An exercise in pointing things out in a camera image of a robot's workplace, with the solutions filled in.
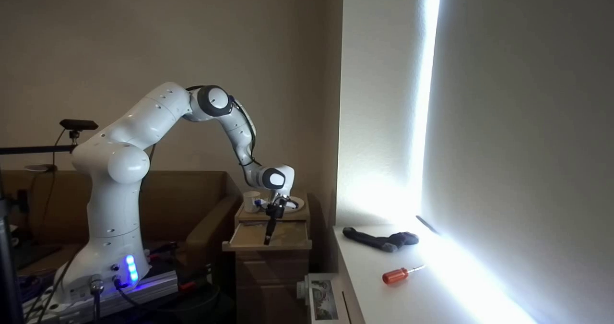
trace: couch armrest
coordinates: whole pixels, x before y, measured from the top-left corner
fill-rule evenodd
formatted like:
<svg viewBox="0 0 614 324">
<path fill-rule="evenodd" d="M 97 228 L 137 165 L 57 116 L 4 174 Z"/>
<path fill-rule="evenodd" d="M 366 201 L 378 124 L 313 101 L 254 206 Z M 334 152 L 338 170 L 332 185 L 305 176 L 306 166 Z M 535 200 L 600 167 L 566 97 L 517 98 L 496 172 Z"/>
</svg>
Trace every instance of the couch armrest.
<svg viewBox="0 0 614 324">
<path fill-rule="evenodd" d="M 240 197 L 227 195 L 217 203 L 186 238 L 187 269 L 202 269 L 214 263 L 222 253 L 222 241 L 232 237 L 236 209 Z"/>
</svg>

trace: wooden cabinet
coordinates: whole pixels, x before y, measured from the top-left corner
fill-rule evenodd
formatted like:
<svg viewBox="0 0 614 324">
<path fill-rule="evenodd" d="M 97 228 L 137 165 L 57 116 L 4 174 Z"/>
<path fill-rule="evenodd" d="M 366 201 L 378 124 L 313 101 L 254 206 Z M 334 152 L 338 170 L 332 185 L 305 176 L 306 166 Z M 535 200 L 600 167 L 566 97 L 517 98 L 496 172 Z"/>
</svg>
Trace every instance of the wooden cabinet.
<svg viewBox="0 0 614 324">
<path fill-rule="evenodd" d="M 307 323 L 305 301 L 296 298 L 296 283 L 309 273 L 311 250 L 307 195 L 299 197 L 305 208 L 278 221 L 268 246 L 263 245 L 266 215 L 240 208 L 235 216 L 235 234 L 222 249 L 236 256 L 238 324 Z"/>
</svg>

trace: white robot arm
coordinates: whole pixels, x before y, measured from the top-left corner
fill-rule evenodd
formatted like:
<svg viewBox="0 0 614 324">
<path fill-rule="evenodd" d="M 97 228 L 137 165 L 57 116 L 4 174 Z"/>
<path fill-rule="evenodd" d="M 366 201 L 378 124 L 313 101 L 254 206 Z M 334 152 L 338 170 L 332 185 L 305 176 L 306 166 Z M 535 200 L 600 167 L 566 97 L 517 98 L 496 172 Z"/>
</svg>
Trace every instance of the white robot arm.
<svg viewBox="0 0 614 324">
<path fill-rule="evenodd" d="M 248 114 L 219 86 L 184 89 L 164 83 L 139 101 L 116 122 L 92 136 L 73 151 L 72 163 L 92 178 L 92 194 L 87 206 L 90 239 L 66 271 L 53 296 L 50 312 L 58 313 L 88 298 L 92 277 L 113 289 L 121 281 L 132 289 L 147 271 L 143 252 L 138 198 L 141 180 L 149 171 L 149 158 L 143 151 L 159 142 L 175 123 L 185 118 L 200 122 L 218 120 L 243 167 L 245 180 L 255 188 L 271 190 L 265 243 L 275 220 L 283 216 L 294 183 L 294 169 L 263 167 L 252 155 L 255 129 Z M 61 275 L 64 265 L 56 273 Z"/>
</svg>

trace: white mug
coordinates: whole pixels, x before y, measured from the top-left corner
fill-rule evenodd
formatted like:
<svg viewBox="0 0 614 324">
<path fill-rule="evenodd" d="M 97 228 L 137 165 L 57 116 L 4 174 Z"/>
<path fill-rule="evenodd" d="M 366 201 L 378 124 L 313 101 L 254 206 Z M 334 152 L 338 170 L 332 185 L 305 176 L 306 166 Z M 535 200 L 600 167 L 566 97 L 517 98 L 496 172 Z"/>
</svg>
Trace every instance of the white mug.
<svg viewBox="0 0 614 324">
<path fill-rule="evenodd" d="M 248 213 L 256 213 L 259 208 L 256 205 L 256 200 L 260 199 L 260 192 L 258 191 L 249 191 L 243 193 L 243 206 L 246 212 Z"/>
</svg>

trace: open drawer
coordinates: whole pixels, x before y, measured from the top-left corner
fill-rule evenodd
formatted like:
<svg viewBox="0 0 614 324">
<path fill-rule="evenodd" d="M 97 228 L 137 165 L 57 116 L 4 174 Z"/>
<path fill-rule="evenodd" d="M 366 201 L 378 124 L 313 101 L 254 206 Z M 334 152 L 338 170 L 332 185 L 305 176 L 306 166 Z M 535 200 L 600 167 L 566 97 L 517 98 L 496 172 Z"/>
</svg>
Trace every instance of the open drawer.
<svg viewBox="0 0 614 324">
<path fill-rule="evenodd" d="M 230 241 L 222 242 L 223 251 L 311 250 L 305 221 L 278 221 L 271 242 L 265 245 L 267 222 L 242 222 Z"/>
</svg>

